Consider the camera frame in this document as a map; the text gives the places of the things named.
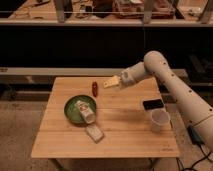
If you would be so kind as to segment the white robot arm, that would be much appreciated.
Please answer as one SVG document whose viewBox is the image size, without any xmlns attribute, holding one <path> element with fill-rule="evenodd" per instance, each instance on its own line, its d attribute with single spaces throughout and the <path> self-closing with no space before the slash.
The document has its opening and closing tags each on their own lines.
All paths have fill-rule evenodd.
<svg viewBox="0 0 213 171">
<path fill-rule="evenodd" d="M 159 79 L 176 101 L 180 112 L 191 122 L 204 144 L 213 152 L 213 107 L 204 101 L 169 67 L 158 51 L 149 51 L 143 61 L 122 70 L 103 83 L 105 88 L 126 88 L 151 76 Z"/>
</svg>

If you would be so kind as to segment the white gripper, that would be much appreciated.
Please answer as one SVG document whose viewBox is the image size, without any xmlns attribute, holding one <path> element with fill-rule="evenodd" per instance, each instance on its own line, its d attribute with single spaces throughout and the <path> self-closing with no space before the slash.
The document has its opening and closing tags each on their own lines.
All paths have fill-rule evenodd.
<svg viewBox="0 0 213 171">
<path fill-rule="evenodd" d="M 129 87 L 134 84 L 134 80 L 131 74 L 129 73 L 129 69 L 123 70 L 120 74 L 120 78 L 118 76 L 111 77 L 110 79 L 108 79 L 107 81 L 103 83 L 103 86 L 105 88 L 110 88 L 113 86 L 118 86 L 119 82 L 122 88 Z"/>
</svg>

